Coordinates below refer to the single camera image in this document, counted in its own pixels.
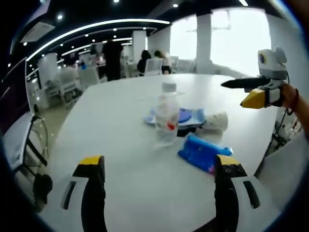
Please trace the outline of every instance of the white cup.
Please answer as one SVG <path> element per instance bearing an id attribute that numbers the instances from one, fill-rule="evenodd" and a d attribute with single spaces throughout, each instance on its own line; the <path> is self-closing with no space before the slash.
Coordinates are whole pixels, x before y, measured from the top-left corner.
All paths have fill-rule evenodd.
<path id="1" fill-rule="evenodd" d="M 207 130 L 220 130 L 225 131 L 228 125 L 227 113 L 225 111 L 205 116 L 206 123 L 203 125 L 204 129 Z"/>

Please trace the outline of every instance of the ceiling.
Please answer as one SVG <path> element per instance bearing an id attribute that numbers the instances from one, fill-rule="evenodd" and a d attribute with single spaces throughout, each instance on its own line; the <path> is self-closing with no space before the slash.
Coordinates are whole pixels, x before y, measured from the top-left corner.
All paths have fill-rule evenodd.
<path id="1" fill-rule="evenodd" d="M 268 14 L 279 16 L 267 0 L 246 0 L 246 2 L 251 7 L 264 8 Z M 179 7 L 174 8 L 173 4 L 175 3 Z M 47 12 L 25 25 L 25 22 L 28 21 L 31 15 L 44 4 L 48 6 Z M 24 13 L 11 14 L 9 18 L 2 19 L 2 22 L 7 21 L 7 33 L 4 38 L 5 46 L 1 51 L 4 57 L 2 60 L 5 60 L 0 68 L 2 76 L 23 57 L 31 55 L 42 45 L 61 34 L 85 25 L 128 18 L 151 18 L 173 22 L 192 14 L 208 14 L 212 9 L 220 7 L 242 6 L 238 0 L 119 0 L 118 3 L 115 3 L 113 0 L 28 0 L 18 1 L 18 3 L 16 1 L 10 2 L 7 9 L 14 9 L 16 5 L 23 9 Z M 63 15 L 61 20 L 57 19 L 59 14 Z M 38 41 L 30 42 L 23 46 L 20 42 L 21 39 L 38 22 L 51 24 L 55 28 Z M 56 52 L 58 59 L 61 59 L 61 54 L 72 50 L 72 46 L 74 48 L 81 47 L 90 44 L 92 40 L 96 42 L 104 41 L 112 38 L 114 35 L 117 38 L 131 37 L 134 30 L 137 28 L 143 29 L 143 27 L 146 27 L 147 35 L 149 36 L 154 31 L 167 26 L 166 24 L 149 22 L 125 22 L 88 28 L 54 42 L 34 56 L 29 61 L 29 64 L 32 64 L 31 69 L 36 68 L 38 59 L 42 54 L 48 52 Z M 12 39 L 15 39 L 13 46 L 11 46 Z"/>

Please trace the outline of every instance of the window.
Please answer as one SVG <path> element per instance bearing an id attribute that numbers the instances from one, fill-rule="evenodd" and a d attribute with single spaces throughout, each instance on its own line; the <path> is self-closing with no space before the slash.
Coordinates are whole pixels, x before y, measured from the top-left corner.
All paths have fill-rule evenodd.
<path id="1" fill-rule="evenodd" d="M 197 16 L 178 20 L 170 29 L 170 55 L 180 59 L 197 57 Z"/>
<path id="2" fill-rule="evenodd" d="M 263 10 L 229 8 L 211 15 L 211 60 L 244 75 L 259 74 L 257 52 L 271 49 Z"/>

